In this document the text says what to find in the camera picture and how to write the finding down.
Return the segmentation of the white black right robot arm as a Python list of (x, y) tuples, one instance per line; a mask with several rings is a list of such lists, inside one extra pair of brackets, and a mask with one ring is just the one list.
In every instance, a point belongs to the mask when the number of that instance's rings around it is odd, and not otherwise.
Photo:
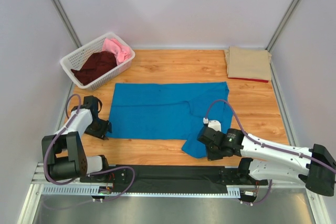
[(332, 197), (335, 190), (335, 159), (326, 147), (293, 147), (263, 140), (244, 130), (222, 133), (204, 126), (198, 141), (205, 145), (208, 160), (239, 156), (251, 158), (248, 176), (255, 180), (282, 180), (305, 185), (313, 193)]

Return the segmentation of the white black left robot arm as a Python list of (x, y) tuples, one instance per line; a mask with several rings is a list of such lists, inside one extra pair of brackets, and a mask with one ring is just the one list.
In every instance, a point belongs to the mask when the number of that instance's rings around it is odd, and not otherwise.
[(43, 137), (41, 147), (47, 181), (66, 185), (108, 168), (104, 155), (87, 157), (81, 141), (83, 134), (107, 140), (107, 134), (112, 133), (111, 122), (99, 118), (101, 109), (101, 100), (92, 95), (86, 96), (67, 114), (68, 120), (61, 129)]

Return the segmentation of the blue t shirt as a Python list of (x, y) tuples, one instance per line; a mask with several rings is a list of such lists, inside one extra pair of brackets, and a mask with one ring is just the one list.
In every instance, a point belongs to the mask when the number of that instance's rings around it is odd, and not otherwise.
[(111, 138), (184, 140), (182, 151), (194, 158), (206, 157), (206, 147), (197, 140), (203, 118), (217, 120), (226, 132), (232, 111), (223, 103), (226, 82), (186, 84), (117, 83), (109, 121)]

